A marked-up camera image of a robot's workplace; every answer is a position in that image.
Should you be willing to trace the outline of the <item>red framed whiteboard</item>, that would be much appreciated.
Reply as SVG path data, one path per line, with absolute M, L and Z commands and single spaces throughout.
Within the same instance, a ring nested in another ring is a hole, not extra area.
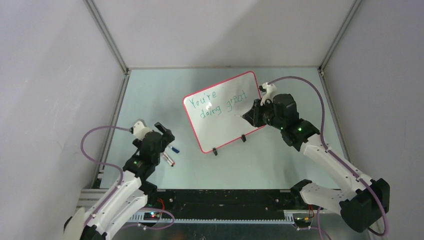
M 247 71 L 185 96 L 185 112 L 204 154 L 257 131 L 243 115 L 261 97 L 253 71 Z

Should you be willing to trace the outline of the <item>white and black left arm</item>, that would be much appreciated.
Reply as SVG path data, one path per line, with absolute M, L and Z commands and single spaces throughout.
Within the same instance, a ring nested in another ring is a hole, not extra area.
M 118 178 L 91 208 L 81 207 L 67 220 L 63 240 L 111 240 L 139 210 L 156 206 L 158 187 L 148 178 L 175 136 L 160 122 L 154 126 L 157 130 L 139 119 L 131 128 L 122 129 L 135 137 L 136 152 L 123 167 L 110 164 L 119 171 Z

